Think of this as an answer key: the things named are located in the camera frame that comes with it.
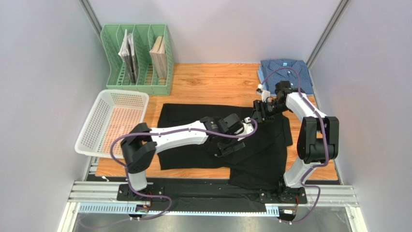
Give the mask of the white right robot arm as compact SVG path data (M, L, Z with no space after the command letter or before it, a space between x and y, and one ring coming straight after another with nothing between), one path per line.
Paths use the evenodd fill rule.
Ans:
M306 180L320 167L338 155L339 120L319 111L300 88L292 87L289 81L276 84L276 97L259 84L256 90L261 95L254 101L252 118L259 123L274 120L274 116L285 111L296 115L301 122L296 150L298 158L292 167L279 179L277 197L281 201L303 196Z

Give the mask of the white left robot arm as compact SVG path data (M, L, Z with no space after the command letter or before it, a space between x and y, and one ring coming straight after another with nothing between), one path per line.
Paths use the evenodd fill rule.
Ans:
M149 128L146 123L140 123L120 139L130 186L136 191L147 187L146 170L155 154L186 145L213 143L219 153L226 156L241 149L241 140L253 133L255 122L250 118L240 119L237 114L225 118L206 116L170 128Z

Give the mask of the black long sleeve shirt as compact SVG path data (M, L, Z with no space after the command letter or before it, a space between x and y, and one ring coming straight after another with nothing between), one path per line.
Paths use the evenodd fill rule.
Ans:
M159 128L193 123L206 116L226 117L235 113L241 119L251 116L252 108L226 105L163 105ZM245 147L221 157L212 143L186 145L158 154L162 170L185 168L230 168L229 184L245 189L273 190L278 187L287 162L287 147L293 144L290 122L282 114L273 123L260 124L257 132L243 139Z

